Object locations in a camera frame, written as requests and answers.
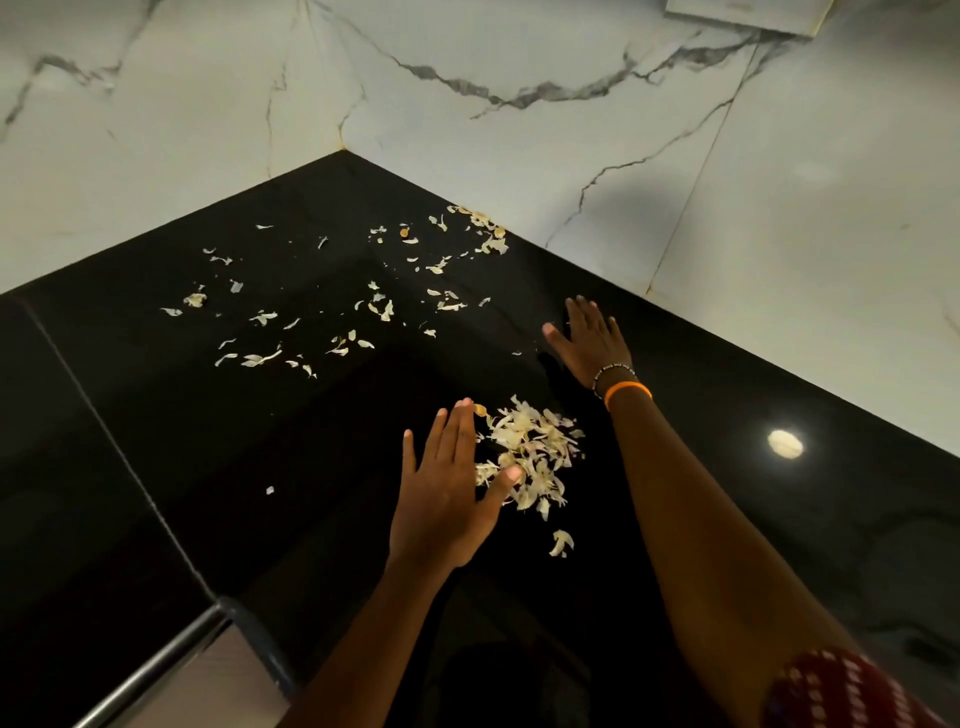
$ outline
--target black countertop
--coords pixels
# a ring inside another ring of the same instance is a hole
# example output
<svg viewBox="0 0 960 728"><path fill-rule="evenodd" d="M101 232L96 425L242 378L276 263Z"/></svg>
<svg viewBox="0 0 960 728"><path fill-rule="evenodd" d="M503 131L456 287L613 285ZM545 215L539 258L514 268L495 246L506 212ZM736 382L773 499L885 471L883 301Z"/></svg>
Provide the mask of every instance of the black countertop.
<svg viewBox="0 0 960 728"><path fill-rule="evenodd" d="M422 438L439 406L516 393L578 417L588 457L564 478L564 509L505 512L447 585L394 723L470 725L501 702L531 724L602 724L622 704L659 724L714 722L672 643L602 408L542 350L540 325L580 293L616 315L664 414L814 593L958 718L960 460L511 235L505 255L475 253L486 236L447 204L341 152L3 297L0 335L23 354L0 365L0 639L32 686L5 701L23 712L69 694L42 724L79 717L208 605L201 579L307 680L382 569L403 429ZM444 255L442 275L426 270ZM389 323L366 308L370 281L394 303ZM204 306L182 303L201 284ZM468 307L437 311L427 288ZM261 326L259 310L278 315ZM352 329L375 349L325 353ZM262 366L214 366L280 342ZM804 454L775 455L774 429ZM576 541L570 558L547 555L556 528ZM64 653L81 684L64 681ZM506 697L458 713L465 686L508 667Z"/></svg>

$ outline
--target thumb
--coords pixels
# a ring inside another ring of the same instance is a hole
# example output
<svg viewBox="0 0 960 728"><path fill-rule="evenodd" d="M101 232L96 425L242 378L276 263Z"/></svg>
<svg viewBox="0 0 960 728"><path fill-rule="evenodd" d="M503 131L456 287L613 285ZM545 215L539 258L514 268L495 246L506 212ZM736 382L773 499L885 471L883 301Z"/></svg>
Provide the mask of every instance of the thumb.
<svg viewBox="0 0 960 728"><path fill-rule="evenodd" d="M487 494L480 501L480 507L484 513L493 521L500 515L500 506L507 499L511 489L523 477L523 468L519 465L511 465L509 468L500 471L487 489Z"/></svg>
<svg viewBox="0 0 960 728"><path fill-rule="evenodd" d="M566 362L566 355L572 346L569 339L553 324L543 325L543 337L546 339L547 344L553 347L553 351L558 353L560 358Z"/></svg>

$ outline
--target finger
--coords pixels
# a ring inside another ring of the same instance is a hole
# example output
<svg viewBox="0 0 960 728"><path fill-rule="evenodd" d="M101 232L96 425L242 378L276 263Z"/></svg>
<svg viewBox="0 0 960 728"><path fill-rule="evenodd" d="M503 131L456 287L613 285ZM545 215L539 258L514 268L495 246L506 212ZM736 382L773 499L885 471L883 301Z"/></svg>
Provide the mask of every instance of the finger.
<svg viewBox="0 0 960 728"><path fill-rule="evenodd" d="M597 326L597 320L601 318L599 309L597 309L596 306L590 305L590 302L583 296L577 297L577 305L579 305L580 310L584 312L584 320L587 322L587 328L591 331L599 331L600 328Z"/></svg>
<svg viewBox="0 0 960 728"><path fill-rule="evenodd" d="M576 339L587 330L587 320L584 318L584 312L573 299L566 300L566 315L570 318L570 338Z"/></svg>
<svg viewBox="0 0 960 728"><path fill-rule="evenodd" d="M440 446L437 447L437 460L442 463L452 463L453 453L457 448L457 437L460 433L460 423L464 419L464 402L466 400L457 400L453 405L453 411L450 413L450 419L446 421L444 434L440 436ZM472 413L473 402L470 403L470 416Z"/></svg>
<svg viewBox="0 0 960 728"><path fill-rule="evenodd" d="M446 425L446 410L441 407L437 410L437 417L434 418L433 426L430 427L430 434L426 438L426 445L423 447L424 463L437 459L437 448L440 447L440 437L444 433L444 425Z"/></svg>
<svg viewBox="0 0 960 728"><path fill-rule="evenodd" d="M463 418L457 434L457 445L453 451L453 462L473 464L473 454L476 451L476 430L473 427L473 402L467 397L464 400Z"/></svg>
<svg viewBox="0 0 960 728"><path fill-rule="evenodd" d="M403 433L403 475L417 472L417 455L414 453L414 433L409 429Z"/></svg>
<svg viewBox="0 0 960 728"><path fill-rule="evenodd" d="M600 306L597 305L596 301L590 302L590 308L592 308L597 315L596 327L597 330L601 333L610 333L610 330L607 328L607 322L604 320L603 312L600 310Z"/></svg>
<svg viewBox="0 0 960 728"><path fill-rule="evenodd" d="M480 501L479 507L484 516L491 521L496 521L496 517L500 515L500 506L503 505L503 501L507 499L510 491L522 477L523 468L517 464L511 465L496 475L493 483L490 484L490 488L487 489L487 493L483 496L483 500Z"/></svg>
<svg viewBox="0 0 960 728"><path fill-rule="evenodd" d="M610 333L614 339L620 344L626 346L626 342L623 340L623 334L620 333L620 326L617 325L616 319L613 316L609 319L610 322Z"/></svg>
<svg viewBox="0 0 960 728"><path fill-rule="evenodd" d="M553 324L544 324L543 338L546 339L546 343L553 347L553 351L566 363L566 356L570 352L570 347L573 345L570 344L563 333Z"/></svg>

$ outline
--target red patterned sleeve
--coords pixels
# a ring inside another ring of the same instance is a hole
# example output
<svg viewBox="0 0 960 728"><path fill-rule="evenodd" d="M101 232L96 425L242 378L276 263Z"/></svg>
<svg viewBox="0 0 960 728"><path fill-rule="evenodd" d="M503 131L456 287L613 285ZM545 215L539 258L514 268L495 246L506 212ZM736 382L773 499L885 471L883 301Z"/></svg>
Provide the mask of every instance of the red patterned sleeve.
<svg viewBox="0 0 960 728"><path fill-rule="evenodd" d="M868 658L806 652L767 693L763 728L944 728L946 724Z"/></svg>

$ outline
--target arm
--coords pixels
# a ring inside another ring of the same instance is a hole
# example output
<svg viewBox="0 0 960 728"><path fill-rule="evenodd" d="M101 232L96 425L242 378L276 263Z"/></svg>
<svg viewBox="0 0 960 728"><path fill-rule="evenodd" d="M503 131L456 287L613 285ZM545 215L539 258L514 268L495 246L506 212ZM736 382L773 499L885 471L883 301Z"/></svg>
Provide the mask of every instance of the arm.
<svg viewBox="0 0 960 728"><path fill-rule="evenodd" d="M613 318L595 303L567 299L570 340L544 325L547 340L585 386L601 367L630 364ZM633 379L622 367L597 382L603 395ZM857 652L767 540L687 449L637 387L610 401L617 443L643 540L684 657L737 728L757 728L778 671L805 650Z"/></svg>
<svg viewBox="0 0 960 728"><path fill-rule="evenodd" d="M370 600L279 728L383 725L437 591L496 525L521 470L502 471L475 499L473 402L449 422L437 413L417 468L413 434L403 434L403 476L390 530L390 557Z"/></svg>

